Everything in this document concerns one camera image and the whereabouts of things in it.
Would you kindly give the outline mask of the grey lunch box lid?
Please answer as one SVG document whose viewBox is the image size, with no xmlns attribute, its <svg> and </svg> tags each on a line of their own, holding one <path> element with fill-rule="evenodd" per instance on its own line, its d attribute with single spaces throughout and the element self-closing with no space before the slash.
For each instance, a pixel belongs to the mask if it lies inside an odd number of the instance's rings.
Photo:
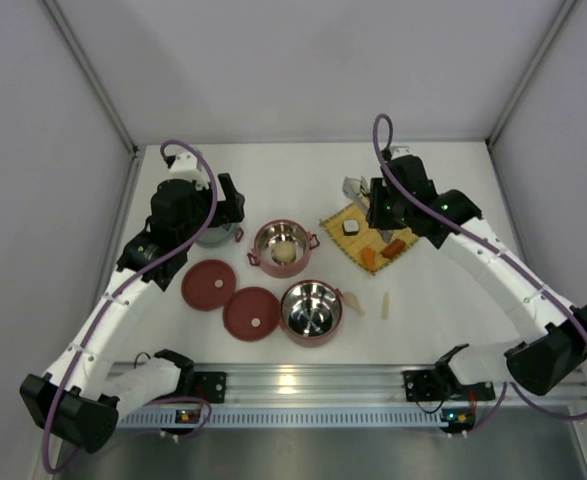
<svg viewBox="0 0 587 480">
<path fill-rule="evenodd" d="M 196 240 L 202 248 L 218 248 L 226 243 L 239 243 L 244 236 L 244 230 L 239 223 L 227 223 L 219 227 L 208 228 Z"/>
</svg>

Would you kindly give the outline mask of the metal tongs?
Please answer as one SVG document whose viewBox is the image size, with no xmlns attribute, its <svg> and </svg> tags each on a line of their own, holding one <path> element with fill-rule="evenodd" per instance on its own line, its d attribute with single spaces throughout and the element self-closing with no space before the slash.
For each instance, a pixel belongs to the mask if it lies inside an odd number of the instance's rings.
<svg viewBox="0 0 587 480">
<path fill-rule="evenodd" d="M 366 222 L 369 222 L 370 190 L 367 179 L 364 176 L 360 178 L 345 177 L 342 183 L 342 192 L 361 210 Z"/>
</svg>

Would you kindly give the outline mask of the red sausage piece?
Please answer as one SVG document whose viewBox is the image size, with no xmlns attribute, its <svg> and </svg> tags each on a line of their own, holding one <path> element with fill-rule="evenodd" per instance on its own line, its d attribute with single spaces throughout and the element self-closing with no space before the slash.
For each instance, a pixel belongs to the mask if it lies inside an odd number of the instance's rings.
<svg viewBox="0 0 587 480">
<path fill-rule="evenodd" d="M 406 243 L 401 239 L 394 239 L 382 251 L 381 255 L 386 259 L 399 256 L 406 248 Z"/>
</svg>

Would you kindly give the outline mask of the sushi roll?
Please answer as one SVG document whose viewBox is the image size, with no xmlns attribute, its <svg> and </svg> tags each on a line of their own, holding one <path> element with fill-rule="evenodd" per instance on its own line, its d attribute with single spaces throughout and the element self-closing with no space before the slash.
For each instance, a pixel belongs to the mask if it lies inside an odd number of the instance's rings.
<svg viewBox="0 0 587 480">
<path fill-rule="evenodd" d="M 359 221 L 355 218 L 347 218 L 342 221 L 342 231 L 345 236 L 355 236 L 360 232 Z"/>
</svg>

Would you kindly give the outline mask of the pink lunch box tier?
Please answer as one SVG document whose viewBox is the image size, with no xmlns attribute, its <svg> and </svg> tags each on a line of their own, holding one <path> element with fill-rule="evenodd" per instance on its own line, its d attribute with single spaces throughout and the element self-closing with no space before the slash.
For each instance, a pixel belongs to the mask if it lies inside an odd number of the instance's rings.
<svg viewBox="0 0 587 480">
<path fill-rule="evenodd" d="M 277 219 L 264 224 L 256 233 L 247 253 L 249 265 L 273 278 L 291 278 L 308 265 L 311 252 L 320 246 L 316 234 L 299 223 Z"/>
</svg>

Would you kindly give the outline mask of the white steamed bun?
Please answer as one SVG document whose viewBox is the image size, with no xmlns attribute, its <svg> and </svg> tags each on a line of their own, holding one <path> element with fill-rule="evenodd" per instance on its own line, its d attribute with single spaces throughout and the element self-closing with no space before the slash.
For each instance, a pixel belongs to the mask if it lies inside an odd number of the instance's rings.
<svg viewBox="0 0 587 480">
<path fill-rule="evenodd" d="M 289 241 L 281 241 L 274 244 L 271 251 L 272 259 L 279 265 L 294 263 L 297 258 L 296 245 Z"/>
</svg>

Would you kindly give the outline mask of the dark red lid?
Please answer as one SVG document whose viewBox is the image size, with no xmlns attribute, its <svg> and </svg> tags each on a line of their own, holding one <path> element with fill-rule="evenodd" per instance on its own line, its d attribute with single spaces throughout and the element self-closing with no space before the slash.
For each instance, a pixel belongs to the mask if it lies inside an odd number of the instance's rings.
<svg viewBox="0 0 587 480">
<path fill-rule="evenodd" d="M 237 278 L 233 268 L 224 261 L 209 259 L 191 267 L 181 283 L 185 303 L 198 311 L 223 307 L 235 293 Z"/>
<path fill-rule="evenodd" d="M 278 326 L 279 320 L 279 300 L 261 287 L 236 291 L 223 309 L 225 329 L 231 336 L 244 342 L 268 337 Z"/>
</svg>

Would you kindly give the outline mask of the orange fried chicken piece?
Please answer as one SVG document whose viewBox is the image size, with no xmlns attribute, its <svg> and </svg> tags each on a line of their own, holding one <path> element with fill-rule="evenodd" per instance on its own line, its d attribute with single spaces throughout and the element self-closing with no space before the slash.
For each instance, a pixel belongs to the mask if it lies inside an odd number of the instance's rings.
<svg viewBox="0 0 587 480">
<path fill-rule="evenodd" d="M 376 270 L 376 255 L 377 252 L 370 247 L 365 247 L 362 249 L 362 263 L 368 271 L 374 272 Z"/>
</svg>

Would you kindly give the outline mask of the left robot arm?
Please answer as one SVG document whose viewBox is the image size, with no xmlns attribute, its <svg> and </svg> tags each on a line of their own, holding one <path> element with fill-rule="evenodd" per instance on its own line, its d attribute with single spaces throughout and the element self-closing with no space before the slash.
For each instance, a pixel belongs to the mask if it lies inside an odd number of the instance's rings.
<svg viewBox="0 0 587 480">
<path fill-rule="evenodd" d="M 125 245 L 91 316 L 44 374 L 29 374 L 20 386 L 38 427 L 94 453 L 130 413 L 156 399 L 192 393 L 193 361 L 168 349 L 115 379 L 108 374 L 147 309 L 186 264 L 189 240 L 205 219 L 212 228 L 243 221 L 244 196 L 229 174 L 218 180 L 217 201 L 211 190 L 185 179 L 158 185 L 143 230 Z"/>
</svg>

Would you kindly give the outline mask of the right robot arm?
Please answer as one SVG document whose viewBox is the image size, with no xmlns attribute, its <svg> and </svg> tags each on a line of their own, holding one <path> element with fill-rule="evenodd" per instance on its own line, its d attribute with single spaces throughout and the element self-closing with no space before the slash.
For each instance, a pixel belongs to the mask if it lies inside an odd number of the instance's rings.
<svg viewBox="0 0 587 480">
<path fill-rule="evenodd" d="M 516 334 L 487 345 L 464 342 L 442 356 L 461 385 L 512 382 L 544 396 L 587 359 L 587 304 L 547 286 L 497 237 L 481 209 L 459 190 L 437 192 L 422 160 L 383 149 L 370 182 L 370 226 L 407 227 L 465 270 L 502 310 Z"/>
</svg>

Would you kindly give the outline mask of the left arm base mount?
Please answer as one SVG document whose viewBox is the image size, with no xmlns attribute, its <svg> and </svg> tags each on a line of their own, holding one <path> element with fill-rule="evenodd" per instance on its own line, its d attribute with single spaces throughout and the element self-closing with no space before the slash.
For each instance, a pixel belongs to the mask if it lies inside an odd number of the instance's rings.
<svg viewBox="0 0 587 480">
<path fill-rule="evenodd" d="M 223 371 L 191 372 L 178 381 L 173 396 L 196 397 L 211 404 L 223 404 L 226 396 L 227 373 Z"/>
</svg>

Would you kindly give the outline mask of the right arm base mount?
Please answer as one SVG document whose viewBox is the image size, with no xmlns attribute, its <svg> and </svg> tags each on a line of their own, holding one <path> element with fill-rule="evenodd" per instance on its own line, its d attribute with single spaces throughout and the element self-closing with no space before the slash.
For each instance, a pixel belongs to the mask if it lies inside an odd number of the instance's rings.
<svg viewBox="0 0 587 480">
<path fill-rule="evenodd" d="M 402 373 L 409 402 L 491 401 L 497 398 L 492 383 L 461 385 L 448 374 L 434 369 L 407 370 Z"/>
</svg>

